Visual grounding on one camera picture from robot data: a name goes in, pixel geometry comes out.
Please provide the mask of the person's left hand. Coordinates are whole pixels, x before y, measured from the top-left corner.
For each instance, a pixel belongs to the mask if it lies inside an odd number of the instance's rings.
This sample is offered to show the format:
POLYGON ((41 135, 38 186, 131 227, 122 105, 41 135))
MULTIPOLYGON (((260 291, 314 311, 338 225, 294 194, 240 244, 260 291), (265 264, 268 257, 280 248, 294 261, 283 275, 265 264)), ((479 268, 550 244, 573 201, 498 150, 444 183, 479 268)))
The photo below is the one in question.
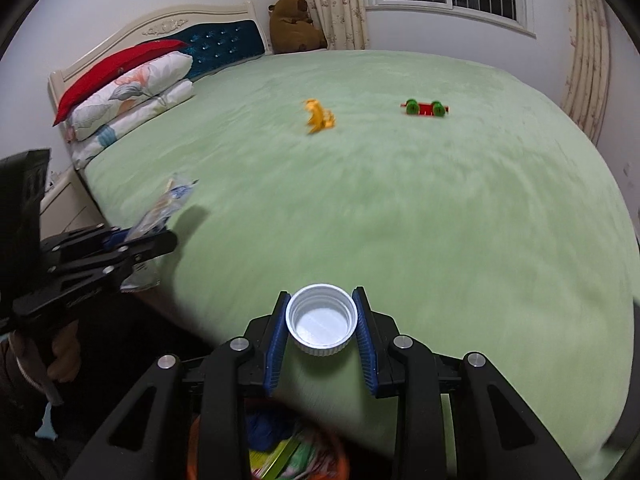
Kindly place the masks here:
POLYGON ((78 322, 73 322, 55 337, 34 339, 21 332, 9 334, 9 345, 21 374, 53 406, 62 403, 58 384, 74 380, 80 369, 77 331, 78 322))

